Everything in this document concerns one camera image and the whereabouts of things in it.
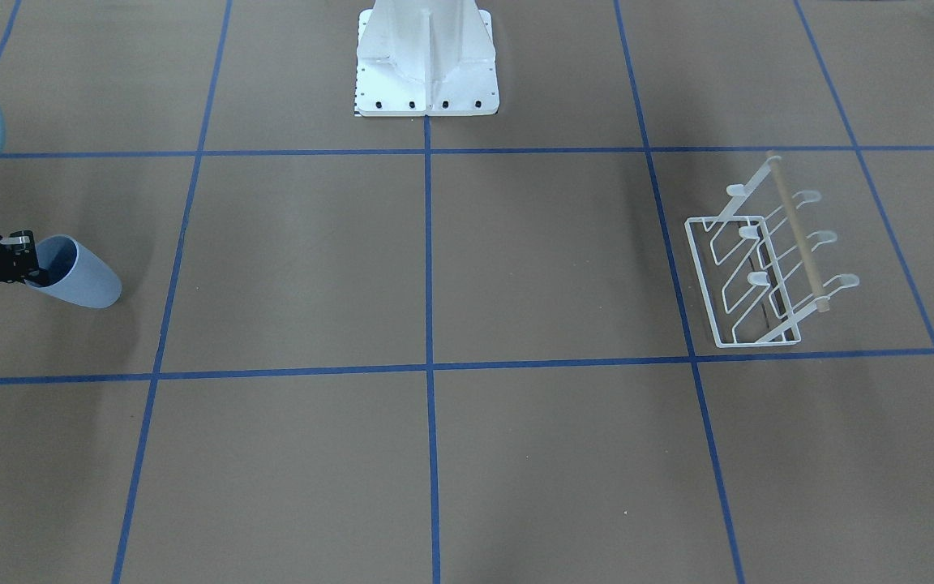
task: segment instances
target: brown floor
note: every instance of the brown floor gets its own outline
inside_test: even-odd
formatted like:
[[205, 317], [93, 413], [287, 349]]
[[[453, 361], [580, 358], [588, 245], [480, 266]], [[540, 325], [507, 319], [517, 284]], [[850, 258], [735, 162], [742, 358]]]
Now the brown floor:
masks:
[[[125, 285], [0, 289], [0, 583], [934, 583], [934, 0], [485, 0], [430, 121], [367, 7], [0, 0], [0, 232]], [[861, 285], [719, 349], [767, 148]]]

